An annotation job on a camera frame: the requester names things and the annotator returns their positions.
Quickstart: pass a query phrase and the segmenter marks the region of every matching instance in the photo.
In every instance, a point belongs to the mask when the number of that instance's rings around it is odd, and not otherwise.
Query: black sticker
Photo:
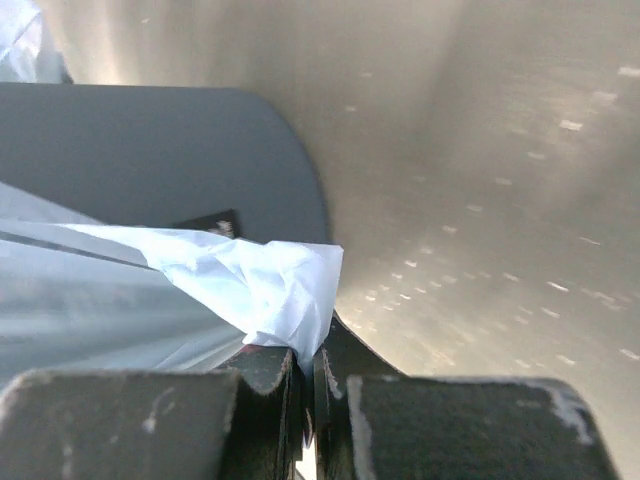
[[[205,230],[228,238],[238,238],[242,236],[240,223],[235,210],[226,210],[206,217],[187,220],[186,222],[174,225],[174,228],[181,230]]]

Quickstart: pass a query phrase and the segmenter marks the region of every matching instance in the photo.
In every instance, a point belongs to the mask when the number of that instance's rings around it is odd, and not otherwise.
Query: black label
[[[238,238],[242,236],[240,223],[235,210],[226,210],[206,217],[187,220],[186,222],[174,225],[174,228],[181,230],[205,230],[207,232],[224,235],[228,238]]]

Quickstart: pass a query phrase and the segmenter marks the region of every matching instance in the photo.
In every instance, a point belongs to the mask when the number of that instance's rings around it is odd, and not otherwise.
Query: brown reflective surface
[[[269,100],[322,176],[344,320],[410,373],[572,383],[640,477],[640,4],[41,4],[77,82]]]

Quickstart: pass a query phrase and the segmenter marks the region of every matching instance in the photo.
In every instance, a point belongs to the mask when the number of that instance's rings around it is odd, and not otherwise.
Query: crumpled plastic
[[[68,78],[40,8],[30,0],[0,0],[0,81],[63,83]]]
[[[139,250],[180,290],[246,334],[292,348],[304,371],[329,334],[343,250],[229,239],[204,231],[64,225]]]

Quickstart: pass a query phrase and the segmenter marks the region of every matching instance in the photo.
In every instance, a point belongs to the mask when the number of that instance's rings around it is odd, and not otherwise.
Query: metal surface
[[[410,373],[568,381],[640,477],[640,4],[41,4],[78,83],[270,101],[325,184],[344,320]]]

